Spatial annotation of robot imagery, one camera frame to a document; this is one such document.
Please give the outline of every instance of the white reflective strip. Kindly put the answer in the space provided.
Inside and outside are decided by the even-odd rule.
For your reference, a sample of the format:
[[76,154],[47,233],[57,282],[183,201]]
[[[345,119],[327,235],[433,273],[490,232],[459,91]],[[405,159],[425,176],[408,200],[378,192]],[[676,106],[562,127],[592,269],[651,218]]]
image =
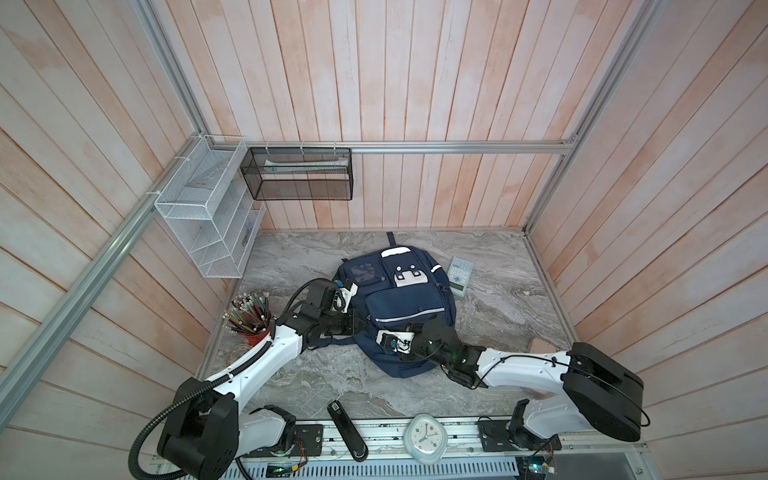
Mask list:
[[409,251],[411,251],[411,249],[409,249],[408,247],[390,248],[389,250],[384,250],[382,252],[382,258],[389,257],[390,255],[399,255],[401,253],[405,253],[405,252],[409,252]]
[[444,308],[433,308],[431,310],[424,310],[423,312],[415,313],[413,315],[399,316],[399,317],[393,318],[393,319],[376,319],[376,321],[377,322],[381,322],[381,323],[397,322],[397,321],[400,321],[400,320],[408,320],[408,319],[411,319],[411,318],[416,318],[417,316],[424,315],[425,313],[437,313],[437,312],[445,312],[445,309]]

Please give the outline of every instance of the robotic arm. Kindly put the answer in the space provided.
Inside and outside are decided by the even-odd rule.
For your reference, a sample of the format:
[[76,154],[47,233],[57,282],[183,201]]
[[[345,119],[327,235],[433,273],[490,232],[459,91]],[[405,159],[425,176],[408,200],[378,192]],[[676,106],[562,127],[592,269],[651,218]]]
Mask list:
[[[243,413],[245,405],[278,369],[322,336],[353,335],[367,324],[348,309],[354,284],[341,287],[315,279],[306,286],[307,298],[291,305],[303,288],[296,292],[270,335],[246,355],[204,382],[190,378],[179,387],[174,403],[144,427],[131,447],[128,468],[135,478],[171,480],[189,474],[215,480],[245,453],[290,449],[293,415],[276,406]],[[405,332],[380,331],[377,340],[405,361],[440,365],[449,379],[470,389],[524,386],[556,393],[516,405],[508,432],[521,449],[541,447],[560,432],[589,428],[627,442],[640,438],[642,381],[586,343],[554,354],[506,353],[461,342],[439,316]],[[138,453],[163,420],[157,451],[182,469],[152,475],[138,465]]]

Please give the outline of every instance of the black wire mesh basket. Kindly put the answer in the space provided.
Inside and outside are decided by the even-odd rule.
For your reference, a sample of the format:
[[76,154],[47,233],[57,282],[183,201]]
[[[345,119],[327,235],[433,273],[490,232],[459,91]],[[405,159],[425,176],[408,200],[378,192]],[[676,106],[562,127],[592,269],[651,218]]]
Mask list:
[[352,200],[349,148],[251,147],[240,171],[254,200]]

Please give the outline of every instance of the clock face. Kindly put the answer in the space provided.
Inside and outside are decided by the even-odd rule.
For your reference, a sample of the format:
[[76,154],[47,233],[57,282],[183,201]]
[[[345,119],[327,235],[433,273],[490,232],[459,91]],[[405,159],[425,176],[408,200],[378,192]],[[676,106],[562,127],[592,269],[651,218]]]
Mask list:
[[431,419],[419,419],[412,427],[410,435],[414,449],[427,455],[437,452],[445,442],[442,428]]

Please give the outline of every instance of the wooden wall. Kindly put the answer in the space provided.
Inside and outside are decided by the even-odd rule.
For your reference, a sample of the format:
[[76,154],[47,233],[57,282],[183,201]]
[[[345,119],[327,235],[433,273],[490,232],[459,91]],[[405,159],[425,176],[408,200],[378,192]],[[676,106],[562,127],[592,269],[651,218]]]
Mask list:
[[[130,2],[0,2],[2,369],[192,132]],[[153,222],[0,434],[0,477],[130,478],[225,290]]]
[[[252,141],[570,137],[639,0],[154,0],[213,133]],[[355,198],[263,227],[524,225],[553,155],[365,155]]]
[[581,340],[645,381],[665,478],[768,475],[766,25],[671,2],[533,230]]

